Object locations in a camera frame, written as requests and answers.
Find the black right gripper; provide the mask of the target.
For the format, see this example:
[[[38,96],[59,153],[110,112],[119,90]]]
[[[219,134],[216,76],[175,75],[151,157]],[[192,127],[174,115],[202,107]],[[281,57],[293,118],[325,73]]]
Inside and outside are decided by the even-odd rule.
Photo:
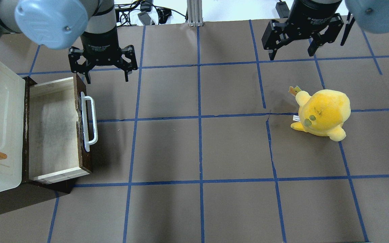
[[[310,57],[325,43],[333,43],[338,37],[344,22],[337,9],[290,9],[287,20],[280,23],[270,20],[261,38],[269,60],[274,60],[278,49],[292,41],[312,39],[308,47]]]

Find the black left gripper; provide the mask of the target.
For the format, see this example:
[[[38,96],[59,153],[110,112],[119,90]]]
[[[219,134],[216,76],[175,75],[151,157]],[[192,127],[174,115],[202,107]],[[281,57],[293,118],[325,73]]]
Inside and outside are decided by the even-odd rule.
[[[138,70],[135,47],[128,45],[120,48],[117,32],[89,33],[81,36],[82,49],[70,47],[68,58],[72,73],[82,74],[87,84],[91,84],[89,72],[94,66],[114,65],[124,71],[125,82],[129,82],[129,75]]]

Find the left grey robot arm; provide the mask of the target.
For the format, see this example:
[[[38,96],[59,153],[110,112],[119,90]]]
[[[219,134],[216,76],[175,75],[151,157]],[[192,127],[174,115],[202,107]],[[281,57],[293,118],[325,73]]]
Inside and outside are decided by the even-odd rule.
[[[119,46],[113,0],[0,0],[0,39],[22,33],[49,49],[68,50],[72,73],[115,66],[128,75],[138,69],[133,45]]]

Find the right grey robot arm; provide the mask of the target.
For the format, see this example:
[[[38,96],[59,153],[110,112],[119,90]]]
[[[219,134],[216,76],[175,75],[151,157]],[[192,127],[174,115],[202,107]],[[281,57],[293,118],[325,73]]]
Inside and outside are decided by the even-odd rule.
[[[354,23],[361,29],[375,34],[389,33],[389,0],[346,0],[346,21],[337,12],[340,0],[295,0],[291,8],[285,2],[276,4],[280,15],[288,14],[281,23],[270,20],[261,38],[262,46],[274,60],[277,51],[296,40],[312,40],[307,51],[314,56],[319,47],[333,43],[341,29],[343,46]]]

